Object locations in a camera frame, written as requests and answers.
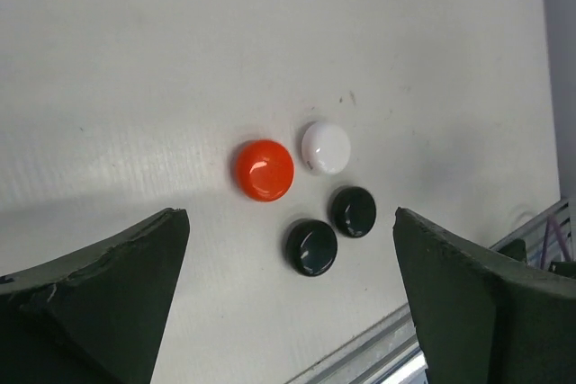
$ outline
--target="black disc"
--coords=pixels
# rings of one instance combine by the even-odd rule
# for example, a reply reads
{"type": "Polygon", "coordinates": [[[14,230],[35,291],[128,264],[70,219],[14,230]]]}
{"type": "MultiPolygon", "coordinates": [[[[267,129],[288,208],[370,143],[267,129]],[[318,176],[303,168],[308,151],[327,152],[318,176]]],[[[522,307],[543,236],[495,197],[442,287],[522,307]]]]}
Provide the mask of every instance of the black disc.
{"type": "Polygon", "coordinates": [[[348,187],[332,201],[330,218],[338,231],[349,237],[363,237],[376,221],[376,203],[364,188],[348,187]]]}
{"type": "Polygon", "coordinates": [[[321,220],[307,219],[292,229],[286,249],[298,272],[305,276],[319,276],[334,263],[338,242],[330,225],[321,220]]]}

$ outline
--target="white disc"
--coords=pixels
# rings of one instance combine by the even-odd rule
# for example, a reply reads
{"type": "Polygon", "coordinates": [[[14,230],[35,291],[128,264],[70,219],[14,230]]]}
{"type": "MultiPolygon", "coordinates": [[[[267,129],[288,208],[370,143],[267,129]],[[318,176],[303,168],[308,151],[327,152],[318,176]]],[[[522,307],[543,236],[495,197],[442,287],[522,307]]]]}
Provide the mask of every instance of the white disc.
{"type": "Polygon", "coordinates": [[[301,151],[304,163],[316,174],[340,173],[348,164],[350,138],[334,123],[317,121],[304,133],[301,151]]]}

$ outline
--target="round button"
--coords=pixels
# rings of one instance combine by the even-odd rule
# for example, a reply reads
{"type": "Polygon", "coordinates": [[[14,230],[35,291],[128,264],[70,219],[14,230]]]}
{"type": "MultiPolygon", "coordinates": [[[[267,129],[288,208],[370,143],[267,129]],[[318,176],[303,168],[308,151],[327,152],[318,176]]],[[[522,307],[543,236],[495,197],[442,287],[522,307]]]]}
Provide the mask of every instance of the round button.
{"type": "Polygon", "coordinates": [[[290,189],[294,162],[284,146],[261,139],[242,149],[235,171],[238,185],[248,197],[257,201],[274,201],[290,189]]]}
{"type": "Polygon", "coordinates": [[[304,276],[320,276],[336,259],[338,242],[326,222],[308,219],[292,229],[286,242],[286,254],[294,268],[304,276]]]}
{"type": "Polygon", "coordinates": [[[350,160],[350,138],[334,123],[317,121],[304,133],[301,152],[304,164],[313,173],[340,173],[350,160]]]}
{"type": "Polygon", "coordinates": [[[363,237],[370,232],[376,221],[376,203],[366,189],[348,187],[340,191],[332,201],[330,217],[342,234],[363,237]]]}

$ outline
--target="table surface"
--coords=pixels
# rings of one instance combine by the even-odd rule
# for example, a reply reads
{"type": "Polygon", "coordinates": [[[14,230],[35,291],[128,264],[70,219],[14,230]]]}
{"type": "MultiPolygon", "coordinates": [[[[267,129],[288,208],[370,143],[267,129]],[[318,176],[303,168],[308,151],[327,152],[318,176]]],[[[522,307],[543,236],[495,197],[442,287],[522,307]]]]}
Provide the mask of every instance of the table surface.
{"type": "Polygon", "coordinates": [[[398,206],[488,246],[559,198],[542,0],[0,0],[0,54],[0,274],[188,210],[155,383],[283,383],[398,308],[398,206]],[[342,174],[238,192],[320,119],[342,174]],[[343,184],[377,223],[301,277],[283,233],[343,184]]]}

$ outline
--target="red button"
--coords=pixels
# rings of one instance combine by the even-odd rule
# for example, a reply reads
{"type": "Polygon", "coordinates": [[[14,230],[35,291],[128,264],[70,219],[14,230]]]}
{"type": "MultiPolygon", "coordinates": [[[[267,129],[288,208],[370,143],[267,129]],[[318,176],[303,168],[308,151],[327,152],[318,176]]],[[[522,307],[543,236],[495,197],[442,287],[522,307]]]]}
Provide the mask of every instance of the red button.
{"type": "Polygon", "coordinates": [[[278,200],[292,185],[294,162],[283,145],[261,139],[240,152],[236,179],[248,197],[258,201],[278,200]]]}

